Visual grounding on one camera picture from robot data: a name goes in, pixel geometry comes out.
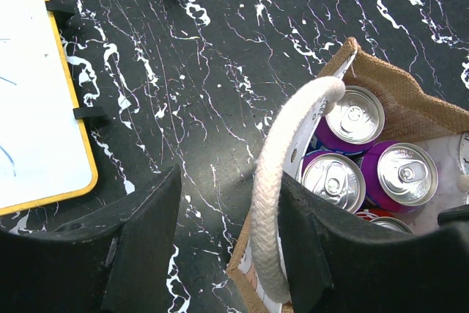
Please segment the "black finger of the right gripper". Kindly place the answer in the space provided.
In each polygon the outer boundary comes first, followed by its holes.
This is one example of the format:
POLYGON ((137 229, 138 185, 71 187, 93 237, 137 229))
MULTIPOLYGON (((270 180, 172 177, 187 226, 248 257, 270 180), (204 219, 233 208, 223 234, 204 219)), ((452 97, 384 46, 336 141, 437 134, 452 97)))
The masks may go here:
POLYGON ((441 227, 454 222, 469 221, 469 205, 453 207, 437 215, 437 224, 441 227))

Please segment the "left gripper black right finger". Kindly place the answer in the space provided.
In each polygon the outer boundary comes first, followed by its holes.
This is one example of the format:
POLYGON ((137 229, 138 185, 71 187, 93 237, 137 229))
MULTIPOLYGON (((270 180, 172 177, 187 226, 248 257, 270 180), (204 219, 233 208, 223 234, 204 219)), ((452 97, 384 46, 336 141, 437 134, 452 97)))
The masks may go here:
POLYGON ((284 175, 280 238, 296 312, 468 310, 468 221, 425 235, 397 232, 284 175))

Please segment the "burlap canvas bag rope handles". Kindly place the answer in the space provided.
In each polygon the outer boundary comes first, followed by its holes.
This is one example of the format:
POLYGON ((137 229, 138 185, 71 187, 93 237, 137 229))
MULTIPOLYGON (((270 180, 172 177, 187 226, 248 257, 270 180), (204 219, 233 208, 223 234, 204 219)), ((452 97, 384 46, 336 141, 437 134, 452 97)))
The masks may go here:
POLYGON ((468 112, 346 40, 278 113, 228 273, 250 312, 466 312, 468 112))

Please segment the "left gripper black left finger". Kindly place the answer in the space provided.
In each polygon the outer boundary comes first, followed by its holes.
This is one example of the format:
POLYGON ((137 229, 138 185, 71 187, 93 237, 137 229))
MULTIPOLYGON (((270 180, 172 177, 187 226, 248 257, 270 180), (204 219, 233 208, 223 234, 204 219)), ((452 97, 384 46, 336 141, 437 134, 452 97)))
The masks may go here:
POLYGON ((50 232, 1 233, 3 312, 161 312, 179 166, 50 232))

